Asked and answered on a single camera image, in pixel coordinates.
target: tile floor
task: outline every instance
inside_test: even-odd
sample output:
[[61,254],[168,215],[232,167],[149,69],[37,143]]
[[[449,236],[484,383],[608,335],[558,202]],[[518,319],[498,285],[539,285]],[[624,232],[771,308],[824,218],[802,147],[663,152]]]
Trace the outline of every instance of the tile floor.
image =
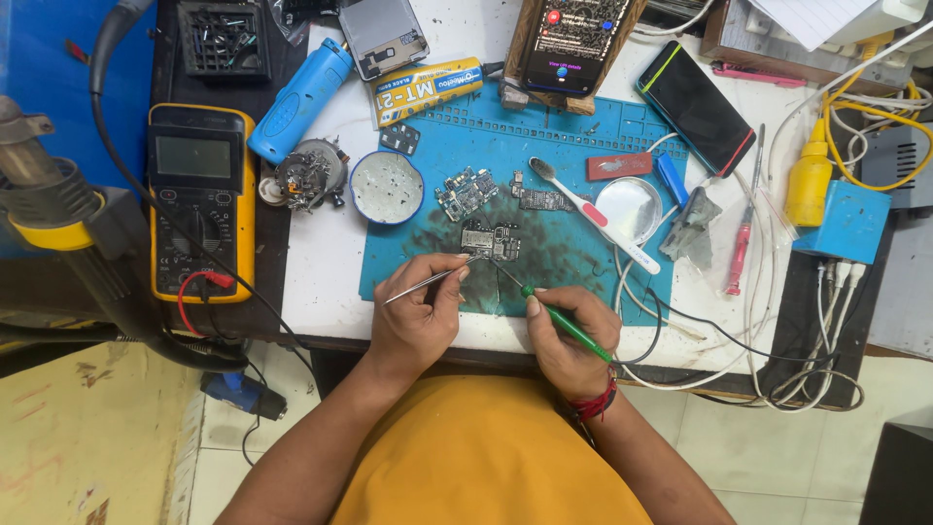
[[[288,400],[246,442],[257,459],[319,401],[295,356],[257,343],[254,362]],[[857,525],[885,421],[933,427],[933,362],[865,359],[858,410],[778,414],[682,392],[623,387],[632,403],[696,469],[739,525]],[[189,525],[209,525],[249,470],[240,444],[255,418],[207,399]]]

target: yellow shirt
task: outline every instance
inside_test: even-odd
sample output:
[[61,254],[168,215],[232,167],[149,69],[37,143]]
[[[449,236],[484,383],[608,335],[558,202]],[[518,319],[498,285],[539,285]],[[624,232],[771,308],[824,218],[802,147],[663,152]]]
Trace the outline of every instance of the yellow shirt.
[[512,377],[418,381],[363,444],[331,523],[649,525],[552,396]]

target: logic board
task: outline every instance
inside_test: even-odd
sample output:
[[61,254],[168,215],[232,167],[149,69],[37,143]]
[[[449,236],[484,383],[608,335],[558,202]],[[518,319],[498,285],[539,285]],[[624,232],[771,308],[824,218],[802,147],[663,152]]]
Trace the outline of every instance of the logic board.
[[[542,190],[528,190],[522,187],[522,171],[512,172],[512,181],[509,186],[512,187],[512,196],[519,200],[521,209],[542,209],[547,211],[577,211],[577,207],[567,199],[566,195],[560,192],[544,192]],[[577,197],[592,202],[592,195],[586,193],[577,193]]]
[[495,259],[515,263],[519,260],[519,248],[522,240],[512,236],[512,230],[521,228],[518,224],[497,222],[493,229],[483,228],[476,219],[464,222],[460,248],[464,253],[471,253],[483,259]]
[[444,190],[434,189],[440,207],[444,208],[447,217],[453,222],[473,213],[498,194],[499,188],[489,170],[481,169],[479,173],[474,173],[469,166],[456,177],[444,180]]

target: digital multimeter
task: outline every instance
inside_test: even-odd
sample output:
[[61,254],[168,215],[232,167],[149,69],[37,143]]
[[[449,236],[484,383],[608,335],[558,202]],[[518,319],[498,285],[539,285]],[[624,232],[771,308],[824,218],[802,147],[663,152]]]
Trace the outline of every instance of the digital multimeter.
[[[148,174],[153,197],[187,227],[204,248],[250,285],[254,282],[256,157],[246,138],[256,127],[234,109],[158,104],[149,110]],[[176,301],[193,273],[216,271],[199,248],[150,209],[152,292]],[[185,287],[185,303],[201,303],[205,279]],[[211,303],[250,296],[240,283],[209,287]]]

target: round metal tin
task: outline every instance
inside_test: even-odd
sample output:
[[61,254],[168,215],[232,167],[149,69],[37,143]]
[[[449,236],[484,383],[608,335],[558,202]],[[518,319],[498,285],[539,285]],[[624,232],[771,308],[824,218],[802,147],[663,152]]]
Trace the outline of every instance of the round metal tin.
[[350,193],[363,217],[380,224],[400,224],[421,209],[425,180],[405,155],[373,151],[353,168]]
[[599,192],[595,204],[609,223],[618,225],[635,244],[647,241],[661,224],[661,196],[638,177],[613,180]]

